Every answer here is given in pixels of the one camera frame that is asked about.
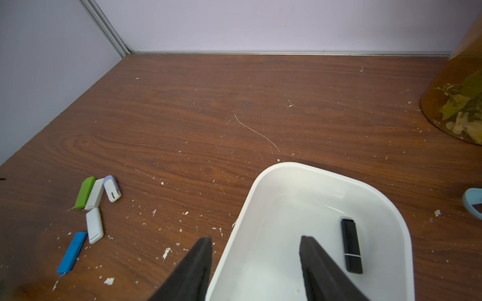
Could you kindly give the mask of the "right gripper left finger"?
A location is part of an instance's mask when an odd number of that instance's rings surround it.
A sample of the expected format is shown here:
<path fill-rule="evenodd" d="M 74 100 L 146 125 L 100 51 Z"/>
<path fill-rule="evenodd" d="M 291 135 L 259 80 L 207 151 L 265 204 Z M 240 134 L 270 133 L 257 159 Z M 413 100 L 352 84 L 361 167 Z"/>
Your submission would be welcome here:
<path fill-rule="evenodd" d="M 150 300 L 206 299 L 212 267 L 212 239 L 199 239 Z"/>

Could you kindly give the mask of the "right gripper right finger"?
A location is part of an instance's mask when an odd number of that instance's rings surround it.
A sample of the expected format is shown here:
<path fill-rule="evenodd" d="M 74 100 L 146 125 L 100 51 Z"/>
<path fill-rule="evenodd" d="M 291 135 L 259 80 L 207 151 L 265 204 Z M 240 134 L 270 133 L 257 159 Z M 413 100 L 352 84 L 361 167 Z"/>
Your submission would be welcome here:
<path fill-rule="evenodd" d="M 313 237 L 301 237 L 299 256 L 308 300 L 369 300 Z"/>

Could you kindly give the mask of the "black usb drive long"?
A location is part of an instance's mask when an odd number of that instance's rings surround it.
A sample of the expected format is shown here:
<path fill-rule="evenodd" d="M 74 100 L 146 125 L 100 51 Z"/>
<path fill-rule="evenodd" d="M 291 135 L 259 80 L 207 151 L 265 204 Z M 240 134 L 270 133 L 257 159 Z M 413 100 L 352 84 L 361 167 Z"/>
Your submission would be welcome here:
<path fill-rule="evenodd" d="M 341 220 L 341 233 L 343 238 L 346 270 L 350 273 L 361 275 L 364 271 L 356 223 L 352 219 L 343 218 Z"/>

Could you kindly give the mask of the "white lilac usb drive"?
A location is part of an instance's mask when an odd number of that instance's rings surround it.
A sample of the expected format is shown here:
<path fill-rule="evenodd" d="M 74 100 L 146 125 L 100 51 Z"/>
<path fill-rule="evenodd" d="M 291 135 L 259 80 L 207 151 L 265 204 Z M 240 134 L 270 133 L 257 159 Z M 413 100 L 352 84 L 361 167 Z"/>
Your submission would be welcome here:
<path fill-rule="evenodd" d="M 115 203 L 118 199 L 121 198 L 122 194 L 120 189 L 117 185 L 117 181 L 115 177 L 112 175 L 106 176 L 103 180 L 104 190 L 107 194 L 107 197 L 111 203 Z"/>

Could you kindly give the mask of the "green usb flash drive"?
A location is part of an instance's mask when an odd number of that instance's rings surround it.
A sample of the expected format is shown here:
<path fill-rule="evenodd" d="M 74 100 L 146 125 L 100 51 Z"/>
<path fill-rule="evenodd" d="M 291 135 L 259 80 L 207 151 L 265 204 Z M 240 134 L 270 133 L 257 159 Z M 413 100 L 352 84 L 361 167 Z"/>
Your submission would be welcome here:
<path fill-rule="evenodd" d="M 85 206 L 87 205 L 90 193 L 92 191 L 92 188 L 94 186 L 96 179 L 91 176 L 87 179 L 84 180 L 80 187 L 79 194 L 77 195 L 77 199 L 74 205 L 75 209 L 84 209 Z"/>

